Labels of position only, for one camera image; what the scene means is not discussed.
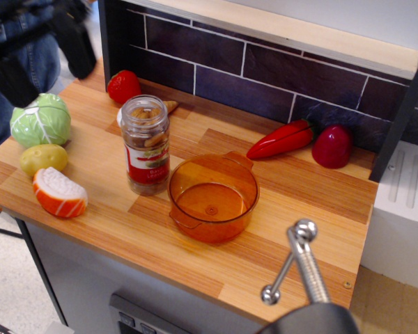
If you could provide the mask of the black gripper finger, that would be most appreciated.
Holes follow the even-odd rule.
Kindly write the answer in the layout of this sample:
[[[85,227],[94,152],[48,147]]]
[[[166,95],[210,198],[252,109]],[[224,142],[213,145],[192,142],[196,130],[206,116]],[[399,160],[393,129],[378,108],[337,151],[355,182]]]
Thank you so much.
[[[96,57],[91,45],[85,21],[86,6],[56,6],[52,18],[52,30],[68,61],[72,75],[85,79],[92,73]]]
[[[19,108],[26,107],[39,96],[24,68],[13,57],[0,58],[0,93]]]

